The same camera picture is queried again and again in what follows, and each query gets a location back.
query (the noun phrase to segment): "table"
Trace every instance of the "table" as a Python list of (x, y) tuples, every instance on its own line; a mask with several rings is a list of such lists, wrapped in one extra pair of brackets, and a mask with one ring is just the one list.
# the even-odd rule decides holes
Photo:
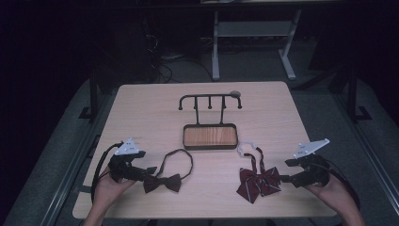
[[(299, 142), (308, 136), (295, 103), (285, 83), (197, 83), (165, 85), (125, 85), (120, 87), (115, 103), (83, 183), (90, 186), (102, 153), (112, 144), (132, 137), (144, 158), (135, 159), (140, 168), (160, 167), (166, 153), (183, 147), (183, 128), (196, 122), (194, 101), (179, 100), (186, 94), (241, 92), (242, 109), (237, 101), (226, 98), (224, 122), (234, 123), (240, 140), (254, 141), (263, 150), (267, 169), (277, 167), (280, 174), (293, 175), (302, 168), (289, 168)], [(199, 122), (219, 123), (220, 100), (199, 99)], [(259, 161), (259, 154), (243, 146)], [(236, 150), (190, 151), (194, 168), (179, 193), (164, 186), (145, 194), (142, 182), (135, 183), (108, 210), (107, 218), (299, 218), (330, 217), (336, 213), (304, 188), (281, 184), (281, 192), (258, 197), (254, 204), (236, 193), (239, 169), (251, 169), (250, 159)], [(111, 153), (105, 160), (109, 161)], [(184, 175), (190, 167), (184, 153), (169, 157), (163, 176)], [(90, 194), (80, 192), (73, 208), (75, 218), (85, 218), (91, 207)]]
[[(326, 2), (327, 0), (243, 0), (239, 1), (243, 4), (259, 4), (259, 3), (299, 3), (299, 2)], [(229, 4), (230, 0), (201, 0), (202, 4)], [(219, 80), (219, 59), (217, 53), (217, 38), (218, 37), (264, 37), (264, 36), (285, 36), (287, 41), (282, 49), (279, 49), (279, 58), (284, 67), (287, 77), (290, 80), (295, 80), (296, 76), (288, 58), (288, 53), (294, 39), (296, 27), (299, 22), (301, 9), (297, 9), (292, 20), (289, 21), (273, 21), (273, 22), (221, 22), (218, 20), (218, 11), (215, 12), (214, 22), (214, 47), (212, 52), (212, 79)]]

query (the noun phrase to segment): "human hand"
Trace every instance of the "human hand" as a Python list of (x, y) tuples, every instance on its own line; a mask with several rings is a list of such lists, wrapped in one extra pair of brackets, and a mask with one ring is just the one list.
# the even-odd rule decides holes
[(93, 205), (85, 220), (85, 226), (102, 225), (108, 208), (136, 182), (132, 180), (123, 182), (121, 179), (115, 182), (109, 175), (109, 171), (109, 167), (105, 168), (99, 177), (100, 180), (96, 186)]
[(343, 218), (343, 225), (363, 226), (364, 220), (355, 201), (345, 185), (334, 175), (329, 174), (329, 182), (325, 186), (305, 186), (317, 198)]

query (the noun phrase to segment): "plaid bow tie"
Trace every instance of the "plaid bow tie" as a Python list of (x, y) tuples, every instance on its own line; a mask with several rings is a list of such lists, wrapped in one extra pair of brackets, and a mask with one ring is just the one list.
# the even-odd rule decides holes
[(256, 148), (261, 153), (261, 174), (257, 174), (256, 159), (250, 153), (245, 153), (244, 156), (251, 157), (252, 170), (240, 169), (241, 185), (237, 189), (237, 193), (244, 197), (251, 203), (254, 203), (261, 196), (273, 194), (281, 191), (279, 188), (279, 171), (277, 168), (265, 170), (263, 163), (263, 152), (260, 148)]

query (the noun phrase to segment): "maroon bow tie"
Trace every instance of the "maroon bow tie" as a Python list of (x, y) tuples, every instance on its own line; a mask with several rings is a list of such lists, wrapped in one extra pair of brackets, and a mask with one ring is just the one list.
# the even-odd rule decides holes
[(261, 153), (261, 174), (257, 174), (256, 159), (250, 153), (245, 153), (244, 156), (251, 157), (252, 170), (240, 169), (240, 182), (241, 185), (237, 189), (237, 193), (244, 199), (254, 203), (261, 196), (273, 194), (281, 191), (279, 188), (279, 171), (277, 168), (265, 170), (263, 165), (263, 153), (260, 148), (256, 148)]
[[(184, 152), (186, 153), (190, 159), (191, 159), (191, 169), (190, 171), (184, 176), (184, 177), (180, 177), (180, 174), (174, 174), (171, 177), (163, 177), (163, 178), (158, 178), (158, 176), (164, 171), (164, 166), (165, 166), (165, 160), (167, 159), (168, 156), (171, 156), (177, 152)], [(182, 185), (182, 179), (184, 179), (185, 177), (187, 177), (188, 175), (191, 174), (191, 171), (193, 170), (193, 157), (191, 156), (190, 153), (188, 153), (186, 150), (184, 149), (178, 149), (175, 150), (173, 152), (167, 153), (165, 155), (164, 161), (162, 162), (162, 166), (159, 169), (158, 173), (155, 176), (152, 175), (147, 175), (144, 178), (143, 181), (143, 185), (144, 185), (144, 191), (146, 193), (152, 192), (154, 191), (157, 187), (159, 187), (160, 185), (165, 185), (165, 187), (167, 187), (168, 189), (175, 191), (175, 192), (179, 192), (180, 190), (180, 186)]]
[(149, 193), (154, 191), (160, 185), (165, 185), (165, 187), (169, 188), (172, 191), (179, 192), (180, 186), (182, 185), (182, 178), (180, 178), (180, 174), (175, 174), (171, 177), (157, 178), (152, 175), (144, 178), (144, 191)]

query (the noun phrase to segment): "wooden tray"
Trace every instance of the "wooden tray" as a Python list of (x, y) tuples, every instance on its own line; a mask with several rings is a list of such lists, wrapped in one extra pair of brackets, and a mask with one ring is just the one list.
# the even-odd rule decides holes
[(183, 132), (186, 150), (228, 150), (238, 144), (235, 124), (187, 124)]

